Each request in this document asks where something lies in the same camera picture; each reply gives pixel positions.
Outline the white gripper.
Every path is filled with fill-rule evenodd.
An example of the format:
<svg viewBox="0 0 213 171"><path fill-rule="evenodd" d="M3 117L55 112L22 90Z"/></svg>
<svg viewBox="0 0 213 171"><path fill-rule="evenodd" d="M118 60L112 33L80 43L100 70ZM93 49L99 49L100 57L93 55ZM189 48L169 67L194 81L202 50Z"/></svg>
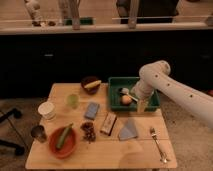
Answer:
<svg viewBox="0 0 213 171"><path fill-rule="evenodd" d="M137 102L137 112L143 113L148 105L148 100L154 93L154 88L143 80L139 80L131 89L131 92L140 99Z"/></svg>

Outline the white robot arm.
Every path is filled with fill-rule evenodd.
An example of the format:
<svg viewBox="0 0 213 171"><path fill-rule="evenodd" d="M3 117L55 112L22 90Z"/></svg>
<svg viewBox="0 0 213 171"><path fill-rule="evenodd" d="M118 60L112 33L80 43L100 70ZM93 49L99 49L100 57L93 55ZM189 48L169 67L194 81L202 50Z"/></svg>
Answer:
<svg viewBox="0 0 213 171"><path fill-rule="evenodd" d="M132 92L138 99L145 100L154 89L160 90L213 129L213 97L175 81L169 77L170 72L170 65L164 60L142 66Z"/></svg>

